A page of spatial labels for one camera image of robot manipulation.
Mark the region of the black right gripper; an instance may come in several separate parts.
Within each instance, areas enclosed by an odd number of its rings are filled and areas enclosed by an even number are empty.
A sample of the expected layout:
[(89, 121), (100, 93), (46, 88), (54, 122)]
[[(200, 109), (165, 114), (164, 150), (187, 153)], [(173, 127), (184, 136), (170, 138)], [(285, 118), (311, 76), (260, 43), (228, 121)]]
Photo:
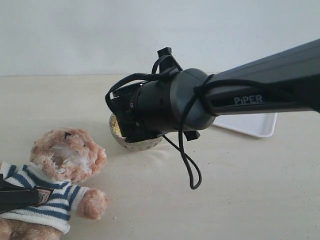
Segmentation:
[(150, 74), (128, 75), (105, 95), (126, 143), (153, 140), (179, 130), (180, 121), (170, 91), (174, 77), (183, 69), (170, 47), (158, 50), (157, 54)]

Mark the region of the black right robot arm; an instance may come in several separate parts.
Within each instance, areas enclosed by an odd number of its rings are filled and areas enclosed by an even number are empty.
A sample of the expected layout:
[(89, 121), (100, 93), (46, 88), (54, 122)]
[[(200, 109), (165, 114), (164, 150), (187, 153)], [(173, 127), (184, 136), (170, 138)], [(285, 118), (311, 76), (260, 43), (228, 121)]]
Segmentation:
[(170, 47), (151, 73), (115, 83), (105, 102), (127, 143), (176, 132), (199, 137), (219, 116), (319, 112), (320, 42), (311, 42), (217, 73), (183, 69)]

